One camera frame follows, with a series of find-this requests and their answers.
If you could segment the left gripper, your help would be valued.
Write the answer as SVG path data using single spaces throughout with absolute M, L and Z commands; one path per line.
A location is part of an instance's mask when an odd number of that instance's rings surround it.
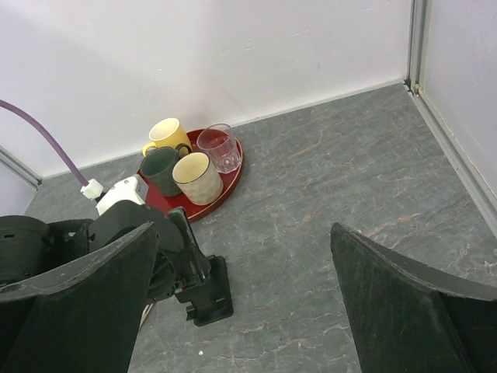
M 147 298 L 154 302 L 170 298 L 182 271 L 180 253 L 185 249 L 182 229 L 174 219 L 184 215 L 182 207 L 164 213 L 146 204 L 119 201 L 96 220 L 83 224 L 69 239 L 70 257 L 76 259 L 96 251 L 150 222 L 158 234 L 158 249 Z

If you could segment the black phone stand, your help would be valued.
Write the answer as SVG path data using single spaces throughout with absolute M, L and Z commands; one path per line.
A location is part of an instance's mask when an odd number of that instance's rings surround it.
M 223 256 L 205 255 L 197 243 L 185 209 L 178 207 L 168 213 L 169 220 L 179 230 L 184 247 L 180 251 L 182 283 L 176 298 L 186 303 L 186 319 L 201 327 L 233 315 L 228 269 Z

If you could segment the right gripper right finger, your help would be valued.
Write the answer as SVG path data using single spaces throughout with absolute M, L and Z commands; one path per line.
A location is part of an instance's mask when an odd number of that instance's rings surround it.
M 330 246 L 363 372 L 494 372 L 496 289 L 334 223 Z

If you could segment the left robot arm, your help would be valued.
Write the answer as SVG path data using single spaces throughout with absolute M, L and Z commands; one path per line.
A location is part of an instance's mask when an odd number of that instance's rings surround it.
M 1 285 L 13 284 L 80 257 L 123 237 L 144 223 L 158 231 L 158 251 L 147 298 L 158 302 L 173 295 L 182 271 L 181 252 L 191 227 L 183 208 L 165 214 L 156 207 L 121 201 L 96 219 L 45 223 L 21 215 L 1 217 Z

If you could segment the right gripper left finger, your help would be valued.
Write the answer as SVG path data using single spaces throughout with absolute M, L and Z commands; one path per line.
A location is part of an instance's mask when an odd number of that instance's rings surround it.
M 155 265 L 145 223 L 107 246 L 1 289 L 3 372 L 125 372 Z

